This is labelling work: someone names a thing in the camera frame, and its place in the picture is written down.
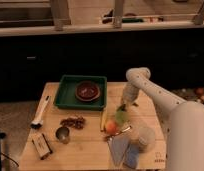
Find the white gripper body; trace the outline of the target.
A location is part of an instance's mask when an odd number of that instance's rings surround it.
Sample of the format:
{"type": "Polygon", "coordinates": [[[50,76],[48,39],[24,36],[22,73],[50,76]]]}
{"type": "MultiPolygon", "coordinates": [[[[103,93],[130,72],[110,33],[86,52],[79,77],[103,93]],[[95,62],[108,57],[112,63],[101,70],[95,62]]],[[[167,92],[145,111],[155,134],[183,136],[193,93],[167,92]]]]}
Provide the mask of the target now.
{"type": "Polygon", "coordinates": [[[132,85],[130,82],[127,82],[121,97],[122,104],[133,104],[139,95],[139,89],[132,85]]]}

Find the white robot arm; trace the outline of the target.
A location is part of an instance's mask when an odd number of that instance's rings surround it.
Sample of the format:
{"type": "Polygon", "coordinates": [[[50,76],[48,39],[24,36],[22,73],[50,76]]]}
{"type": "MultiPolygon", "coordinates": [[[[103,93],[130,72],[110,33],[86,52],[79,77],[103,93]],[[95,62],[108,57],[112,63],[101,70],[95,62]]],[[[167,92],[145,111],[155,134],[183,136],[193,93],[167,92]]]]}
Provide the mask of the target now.
{"type": "Polygon", "coordinates": [[[169,117],[166,171],[204,171],[204,105],[171,93],[150,76],[146,67],[128,69],[122,101],[134,102],[142,90],[169,117]]]}

